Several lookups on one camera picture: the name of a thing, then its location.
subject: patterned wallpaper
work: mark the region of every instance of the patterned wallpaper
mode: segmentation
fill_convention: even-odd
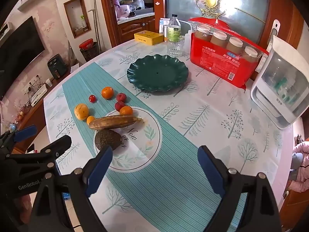
[[[17,10],[20,2],[21,0],[13,8],[7,21],[16,29],[27,18],[33,16],[45,51],[24,69],[4,96],[1,104],[5,121],[14,120],[19,109],[27,102],[28,96],[22,93],[22,89],[34,76],[40,75],[42,82],[52,77],[47,68],[47,61],[51,57],[59,53],[67,61],[67,37],[56,0],[35,0],[23,12]]]

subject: red lid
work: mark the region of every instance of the red lid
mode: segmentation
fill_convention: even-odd
[[[193,22],[199,22],[199,23],[203,23],[206,24],[208,26],[211,26],[213,28],[219,29],[225,33],[228,33],[234,37],[239,38],[242,41],[245,41],[246,43],[250,44],[251,46],[257,48],[258,50],[260,50],[263,53],[266,53],[268,55],[268,52],[263,49],[262,47],[258,46],[257,44],[255,44],[254,42],[252,42],[251,40],[249,40],[248,38],[239,35],[237,32],[232,31],[230,29],[230,27],[228,26],[227,23],[219,20],[219,19],[212,19],[212,18],[205,18],[205,17],[195,17],[195,18],[191,18],[188,21],[193,21]]]
[[[93,39],[90,38],[79,45],[80,49],[88,49],[93,45]]]

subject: avocado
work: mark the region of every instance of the avocado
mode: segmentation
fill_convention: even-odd
[[[110,146],[113,150],[115,150],[118,146],[121,145],[121,142],[121,135],[110,129],[102,129],[95,135],[95,146],[100,151],[106,146]]]

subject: scalloped plate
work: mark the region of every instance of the scalloped plate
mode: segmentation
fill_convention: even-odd
[[[186,82],[189,70],[184,62],[169,55],[147,55],[132,63],[127,71],[131,84],[148,92],[168,91]]]

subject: banana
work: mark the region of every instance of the banana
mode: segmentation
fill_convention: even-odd
[[[114,115],[91,121],[89,128],[93,130],[115,129],[132,125],[136,121],[141,120],[141,118],[134,117],[133,115]]]

